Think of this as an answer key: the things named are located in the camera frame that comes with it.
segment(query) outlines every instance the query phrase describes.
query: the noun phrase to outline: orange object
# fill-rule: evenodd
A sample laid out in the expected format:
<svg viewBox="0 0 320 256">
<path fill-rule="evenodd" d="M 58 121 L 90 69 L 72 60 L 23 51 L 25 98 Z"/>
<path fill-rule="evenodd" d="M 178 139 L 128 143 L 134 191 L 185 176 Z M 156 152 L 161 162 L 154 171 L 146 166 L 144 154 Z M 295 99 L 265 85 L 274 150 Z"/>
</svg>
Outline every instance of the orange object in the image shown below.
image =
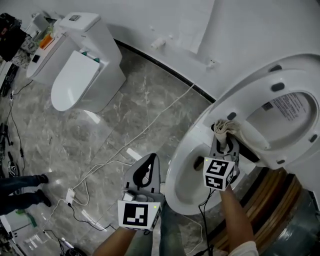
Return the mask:
<svg viewBox="0 0 320 256">
<path fill-rule="evenodd" d="M 51 43 L 52 40 L 53 38 L 50 36 L 50 34 L 47 34 L 39 43 L 39 47 L 44 49 L 49 43 Z"/>
</svg>

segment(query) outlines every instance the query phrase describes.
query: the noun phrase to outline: toilet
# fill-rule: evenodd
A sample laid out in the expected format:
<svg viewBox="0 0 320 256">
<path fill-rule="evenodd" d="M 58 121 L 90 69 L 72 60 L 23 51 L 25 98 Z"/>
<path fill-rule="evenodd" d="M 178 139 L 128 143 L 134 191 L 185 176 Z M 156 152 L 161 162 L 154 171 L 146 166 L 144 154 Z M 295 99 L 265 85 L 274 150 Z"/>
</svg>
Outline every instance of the toilet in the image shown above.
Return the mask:
<svg viewBox="0 0 320 256">
<path fill-rule="evenodd" d="M 320 132 L 319 81 L 320 60 L 302 54 L 266 65 L 227 90 L 200 115 L 177 147 L 165 182 L 169 206 L 183 215 L 199 213 L 198 205 L 207 198 L 209 188 L 194 164 L 209 155 L 214 136 L 211 126 L 219 119 L 237 122 L 240 131 L 235 136 L 256 156 L 255 161 L 239 156 L 240 175 L 233 189 L 247 174 L 263 167 L 285 168 L 304 185 L 303 169 L 290 166 L 315 153 Z M 206 210 L 220 201 L 214 192 Z"/>
<path fill-rule="evenodd" d="M 74 50 L 57 75 L 51 102 L 58 111 L 71 108 L 101 111 L 126 77 L 119 67 L 122 55 L 101 17 L 72 12 L 59 24 L 80 50 Z"/>
<path fill-rule="evenodd" d="M 73 51 L 80 47 L 62 31 L 58 31 L 53 41 L 44 49 L 40 47 L 31 56 L 26 77 L 43 85 L 52 86 L 58 74 Z"/>
</svg>

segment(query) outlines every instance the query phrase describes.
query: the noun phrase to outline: toilet tank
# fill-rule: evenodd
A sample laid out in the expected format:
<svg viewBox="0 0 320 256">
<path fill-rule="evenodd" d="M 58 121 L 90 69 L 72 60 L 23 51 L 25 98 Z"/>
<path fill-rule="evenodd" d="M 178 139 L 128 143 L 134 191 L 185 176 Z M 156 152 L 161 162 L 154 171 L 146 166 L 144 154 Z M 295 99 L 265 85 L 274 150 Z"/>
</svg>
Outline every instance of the toilet tank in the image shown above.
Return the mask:
<svg viewBox="0 0 320 256">
<path fill-rule="evenodd" d="M 120 50 L 99 14 L 71 12 L 59 24 L 91 56 L 119 65 Z"/>
</svg>

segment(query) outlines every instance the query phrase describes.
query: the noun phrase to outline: toilet seat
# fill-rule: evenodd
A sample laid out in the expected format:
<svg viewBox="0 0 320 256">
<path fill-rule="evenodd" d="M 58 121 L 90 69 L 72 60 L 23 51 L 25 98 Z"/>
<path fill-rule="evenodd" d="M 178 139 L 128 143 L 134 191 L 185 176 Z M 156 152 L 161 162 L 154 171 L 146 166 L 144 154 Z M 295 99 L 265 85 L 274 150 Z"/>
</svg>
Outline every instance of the toilet seat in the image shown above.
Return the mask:
<svg viewBox="0 0 320 256">
<path fill-rule="evenodd" d="M 72 108 L 90 87 L 99 69 L 98 62 L 73 51 L 53 83 L 51 101 L 54 108 L 59 111 Z"/>
<path fill-rule="evenodd" d="M 232 119 L 243 124 L 263 104 L 275 98 L 294 93 L 304 93 L 315 103 L 314 119 L 308 129 L 296 140 L 281 148 L 263 150 L 245 141 L 260 158 L 263 165 L 278 169 L 303 155 L 317 140 L 320 130 L 319 104 L 320 72 L 287 69 L 269 72 L 248 84 L 239 84 L 222 96 L 213 106 L 204 124 L 211 126 L 219 119 Z"/>
</svg>

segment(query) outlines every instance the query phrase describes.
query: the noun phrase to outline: forearm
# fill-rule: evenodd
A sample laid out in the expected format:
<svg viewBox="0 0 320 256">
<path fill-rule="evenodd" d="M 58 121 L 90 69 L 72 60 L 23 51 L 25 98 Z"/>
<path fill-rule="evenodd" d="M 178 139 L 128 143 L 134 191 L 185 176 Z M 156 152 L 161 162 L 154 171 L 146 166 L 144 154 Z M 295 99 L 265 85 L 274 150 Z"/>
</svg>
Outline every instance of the forearm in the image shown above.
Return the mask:
<svg viewBox="0 0 320 256">
<path fill-rule="evenodd" d="M 94 251 L 92 256 L 124 256 L 136 231 L 119 227 Z"/>
<path fill-rule="evenodd" d="M 229 241 L 229 251 L 248 241 L 254 241 L 251 223 L 229 186 L 221 191 L 222 210 L 226 222 L 226 232 Z"/>
</svg>

